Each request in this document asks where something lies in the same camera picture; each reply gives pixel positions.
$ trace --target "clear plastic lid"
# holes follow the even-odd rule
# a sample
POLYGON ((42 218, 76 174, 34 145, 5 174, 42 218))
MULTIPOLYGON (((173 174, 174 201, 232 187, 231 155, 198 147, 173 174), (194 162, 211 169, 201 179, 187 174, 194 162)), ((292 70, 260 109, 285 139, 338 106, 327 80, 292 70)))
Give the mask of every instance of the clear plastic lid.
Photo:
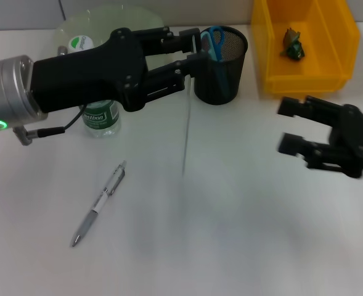
MULTIPOLYGON (((55 29, 54 36, 41 54, 41 59, 57 55, 59 46, 68 47, 77 36, 88 36, 94 47, 106 42, 113 30, 129 28, 132 31, 163 27, 162 19, 151 11, 137 6, 106 4, 76 14, 55 29)), ((166 55, 147 57, 147 66, 151 70, 161 67, 169 61, 166 55)))

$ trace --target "black mesh cup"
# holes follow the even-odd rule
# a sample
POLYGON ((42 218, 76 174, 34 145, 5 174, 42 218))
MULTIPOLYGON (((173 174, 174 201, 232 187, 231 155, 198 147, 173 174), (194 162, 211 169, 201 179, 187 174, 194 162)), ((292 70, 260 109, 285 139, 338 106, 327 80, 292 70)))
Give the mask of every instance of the black mesh cup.
MULTIPOLYGON (((222 62, 210 59, 208 68, 195 77, 195 94, 211 105, 229 103, 237 95, 248 49, 247 39, 241 32, 230 27, 221 28, 225 32, 225 42, 221 48, 222 62)), ((218 44, 221 39, 219 31, 214 31, 214 38, 218 44)), ((209 48, 208 42, 202 40, 202 50, 207 52, 209 48)))

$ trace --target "yellow bin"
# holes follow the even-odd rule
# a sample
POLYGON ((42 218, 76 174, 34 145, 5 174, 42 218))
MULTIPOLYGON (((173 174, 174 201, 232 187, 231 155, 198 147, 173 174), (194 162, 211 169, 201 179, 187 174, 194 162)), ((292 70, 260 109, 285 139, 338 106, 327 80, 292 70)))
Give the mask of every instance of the yellow bin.
POLYGON ((351 79, 360 35, 346 0, 255 0, 251 23, 266 92, 331 93, 351 79), (301 32, 300 61, 280 55, 287 28, 301 32))

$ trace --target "silver pen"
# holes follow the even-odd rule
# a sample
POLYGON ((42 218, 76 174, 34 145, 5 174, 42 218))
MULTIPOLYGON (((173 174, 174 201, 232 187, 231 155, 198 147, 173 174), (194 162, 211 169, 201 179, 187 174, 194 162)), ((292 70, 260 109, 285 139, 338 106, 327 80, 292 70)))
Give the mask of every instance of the silver pen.
POLYGON ((83 239, 83 237, 87 234, 89 228, 95 221, 100 210, 106 203, 106 200, 114 193, 115 189, 121 183, 121 180, 125 176, 125 165, 126 165, 126 161, 123 161, 123 163, 121 163, 116 168, 114 173, 110 176, 110 178, 106 182, 104 189, 102 190, 102 192, 96 199, 94 205, 92 206, 91 210, 85 217, 84 221, 81 223, 80 227, 77 229, 76 234, 73 236, 73 239, 71 240, 72 247, 74 247, 76 244, 78 244, 79 241, 81 241, 83 239))

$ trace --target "cable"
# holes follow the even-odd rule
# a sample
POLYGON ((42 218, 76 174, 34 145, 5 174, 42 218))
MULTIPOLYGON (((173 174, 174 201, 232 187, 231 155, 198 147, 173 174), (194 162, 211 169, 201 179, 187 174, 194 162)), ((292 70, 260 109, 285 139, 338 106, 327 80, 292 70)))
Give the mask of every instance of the cable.
POLYGON ((71 127, 74 122, 77 121, 77 119, 80 118, 80 116, 84 113, 85 109, 87 109, 87 105, 84 105, 83 108, 81 108, 80 112, 71 120, 70 123, 68 123, 65 126, 58 126, 56 128, 41 128, 36 130, 37 138, 45 138, 48 136, 54 136, 56 134, 64 134, 65 131, 71 127))
POLYGON ((63 10, 63 5, 62 5, 61 0, 58 0, 58 4, 59 4, 60 11, 62 13, 63 20, 66 20, 65 11, 63 10))
POLYGON ((85 109, 87 109, 87 105, 84 105, 83 108, 81 108, 80 112, 78 112, 78 114, 76 115, 76 117, 73 118, 70 123, 68 123, 67 125, 65 125, 65 127, 64 127, 65 130, 67 130, 69 127, 71 127, 74 124, 74 122, 76 122, 77 119, 80 118, 80 116, 84 113, 85 109))

